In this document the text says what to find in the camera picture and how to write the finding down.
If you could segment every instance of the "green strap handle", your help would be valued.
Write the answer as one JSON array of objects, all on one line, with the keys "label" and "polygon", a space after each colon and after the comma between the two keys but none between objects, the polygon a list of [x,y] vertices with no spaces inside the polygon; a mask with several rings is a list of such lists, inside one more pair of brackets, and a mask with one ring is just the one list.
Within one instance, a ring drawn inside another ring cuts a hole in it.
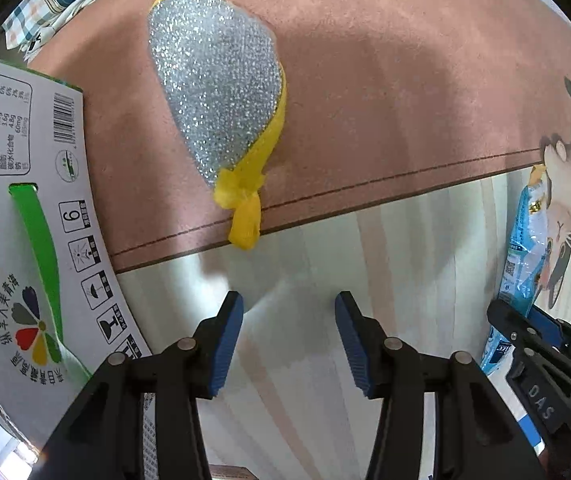
[{"label": "green strap handle", "polygon": [[32,251],[39,268],[47,303],[54,320],[56,342],[63,365],[74,383],[85,385],[92,376],[84,364],[63,343],[63,318],[60,313],[59,262],[54,241],[48,227],[34,184],[11,184],[9,193],[21,214]]}]

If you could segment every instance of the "pink desk mat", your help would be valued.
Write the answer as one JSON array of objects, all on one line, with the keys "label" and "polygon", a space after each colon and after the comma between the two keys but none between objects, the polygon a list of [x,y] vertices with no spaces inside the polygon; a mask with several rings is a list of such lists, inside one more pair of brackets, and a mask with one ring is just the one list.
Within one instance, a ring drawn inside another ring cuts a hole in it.
[{"label": "pink desk mat", "polygon": [[[31,68],[84,89],[92,192],[127,270],[226,242],[148,53],[154,0],[98,0]],[[524,167],[571,141],[571,28],[539,0],[231,0],[274,29],[286,125],[264,232]]]}]

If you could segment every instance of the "yellow knot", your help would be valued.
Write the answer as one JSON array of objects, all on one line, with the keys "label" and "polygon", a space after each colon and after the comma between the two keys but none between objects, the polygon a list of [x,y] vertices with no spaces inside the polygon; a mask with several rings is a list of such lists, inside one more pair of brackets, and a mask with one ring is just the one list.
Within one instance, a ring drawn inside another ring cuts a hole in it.
[{"label": "yellow knot", "polygon": [[283,130],[286,101],[287,85],[281,67],[281,95],[272,119],[233,170],[223,168],[219,171],[214,186],[214,202],[224,209],[234,209],[228,240],[241,249],[254,247],[260,236],[261,200],[258,190],[265,180],[263,167]]}]

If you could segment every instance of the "multicolored petal logo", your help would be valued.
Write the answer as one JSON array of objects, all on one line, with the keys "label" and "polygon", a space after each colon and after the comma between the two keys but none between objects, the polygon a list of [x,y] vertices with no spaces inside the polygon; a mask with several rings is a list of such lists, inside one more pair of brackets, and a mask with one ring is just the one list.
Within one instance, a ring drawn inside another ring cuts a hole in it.
[{"label": "multicolored petal logo", "polygon": [[41,321],[39,311],[39,301],[36,292],[31,286],[23,289],[22,303],[15,303],[12,306],[12,319],[20,325],[27,325],[30,328],[21,328],[16,331],[14,338],[21,350],[27,351],[32,348],[32,360],[41,366],[47,364],[47,356],[55,363],[60,363],[61,355],[59,345],[56,340],[48,334],[44,321]]}]

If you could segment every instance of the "blue plastic package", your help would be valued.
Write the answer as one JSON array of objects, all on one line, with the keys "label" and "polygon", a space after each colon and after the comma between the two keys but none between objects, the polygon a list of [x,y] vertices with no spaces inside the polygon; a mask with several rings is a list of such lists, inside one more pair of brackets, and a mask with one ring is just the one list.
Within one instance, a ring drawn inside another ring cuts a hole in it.
[{"label": "blue plastic package", "polygon": [[[547,179],[543,178],[544,170],[543,165],[535,166],[528,185],[521,192],[499,288],[499,299],[524,316],[528,315],[534,303],[539,277],[547,256]],[[490,328],[481,359],[481,369],[486,375],[499,365],[510,346],[510,341],[498,330]]]}]

